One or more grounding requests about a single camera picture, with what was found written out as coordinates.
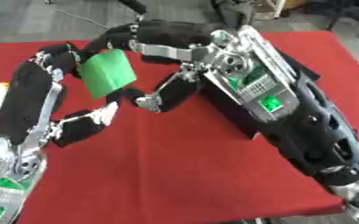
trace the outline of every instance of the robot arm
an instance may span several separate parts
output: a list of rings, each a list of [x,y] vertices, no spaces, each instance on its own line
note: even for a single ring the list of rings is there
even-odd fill
[[[126,37],[117,43],[142,53],[145,61],[180,63],[180,70],[151,94],[125,89],[135,105],[166,112],[202,88],[203,79],[210,80],[253,116],[292,165],[342,197],[359,222],[359,137],[307,68],[282,57],[250,26],[236,35],[162,21],[133,27],[128,34],[124,28],[112,30],[103,42],[110,46],[110,40]]]
[[[82,62],[81,56],[70,43],[45,47],[21,64],[12,77],[0,109],[0,223],[17,219],[41,179],[47,164],[41,149],[49,140],[65,146],[89,137],[109,125],[118,109],[115,92],[99,109],[51,121],[51,114],[65,97],[60,82]]]

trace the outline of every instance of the black robotic finger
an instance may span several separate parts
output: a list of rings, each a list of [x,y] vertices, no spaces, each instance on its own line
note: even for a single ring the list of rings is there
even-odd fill
[[[104,49],[118,48],[122,50],[130,50],[129,41],[132,36],[128,32],[114,32],[103,34],[99,38],[91,41],[85,48],[84,52],[93,55]]]
[[[199,81],[188,81],[181,77],[176,77],[174,80],[168,81],[174,74],[162,80],[157,86],[158,93],[162,100],[159,106],[161,112],[167,112],[171,109],[178,107],[182,102],[197,93],[202,85]]]
[[[211,32],[221,28],[220,24],[192,24],[152,20],[140,23],[137,30],[137,40],[148,45],[187,49],[191,44],[208,45],[211,42]]]
[[[52,87],[52,77],[34,62],[20,65],[0,108],[0,135],[21,144],[27,131],[38,122],[42,105]]]
[[[84,116],[88,113],[91,113],[91,111],[85,109],[67,115],[65,118]],[[60,137],[54,138],[53,141],[59,147],[64,147],[74,142],[87,139],[94,134],[101,132],[105,127],[106,126],[104,124],[96,124],[89,116],[82,117],[77,121],[64,123]]]
[[[63,74],[67,74],[76,67],[76,58],[72,53],[64,52],[51,59],[50,65],[53,66],[53,69],[59,68]]]
[[[39,52],[49,53],[52,56],[65,53],[69,50],[69,45],[67,43],[59,44],[59,45],[49,45],[39,48]]]
[[[123,90],[118,89],[108,95],[106,95],[106,103],[110,104],[116,102],[118,105],[121,105],[121,97],[123,96]]]
[[[123,96],[137,107],[136,99],[144,97],[145,92],[137,87],[129,86],[123,90]]]

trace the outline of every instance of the chair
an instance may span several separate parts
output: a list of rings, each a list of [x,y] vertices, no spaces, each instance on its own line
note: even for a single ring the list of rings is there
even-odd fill
[[[334,12],[331,22],[329,23],[327,30],[332,31],[334,26],[342,17],[352,18],[359,23],[359,7],[355,6],[355,0],[330,0],[327,2],[311,2],[306,3],[300,8],[303,8],[305,13],[311,13],[313,11],[321,9],[329,9]]]
[[[237,13],[237,21],[235,28],[239,29],[243,24],[251,25],[253,17],[255,15],[253,5],[255,0],[210,0],[211,6],[214,9],[216,15],[225,25],[227,21],[222,13],[222,8],[227,8]]]

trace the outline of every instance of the red tablecloth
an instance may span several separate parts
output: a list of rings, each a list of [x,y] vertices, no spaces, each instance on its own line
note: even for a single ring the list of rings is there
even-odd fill
[[[321,87],[359,129],[359,65],[332,34],[265,36],[322,74]],[[47,44],[0,44],[0,81]],[[129,56],[144,89],[176,69]],[[100,105],[81,81],[65,83],[70,91],[60,115]],[[162,115],[126,102],[103,133],[46,152],[48,169],[26,202],[22,224],[192,224],[340,211],[339,198],[296,171],[263,137],[247,140],[197,95]]]

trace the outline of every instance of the black cover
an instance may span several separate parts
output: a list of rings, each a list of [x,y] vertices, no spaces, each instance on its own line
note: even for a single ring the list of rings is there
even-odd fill
[[[27,130],[39,119],[40,110],[52,87],[52,77],[33,62],[20,65],[0,109],[0,135],[21,144]]]
[[[66,115],[65,119],[75,116],[83,116],[91,113],[91,110],[84,109],[73,114]],[[75,122],[66,122],[62,129],[62,135],[59,139],[53,141],[59,147],[65,147],[71,143],[87,139],[105,128],[104,124],[96,124],[90,117],[84,117]]]

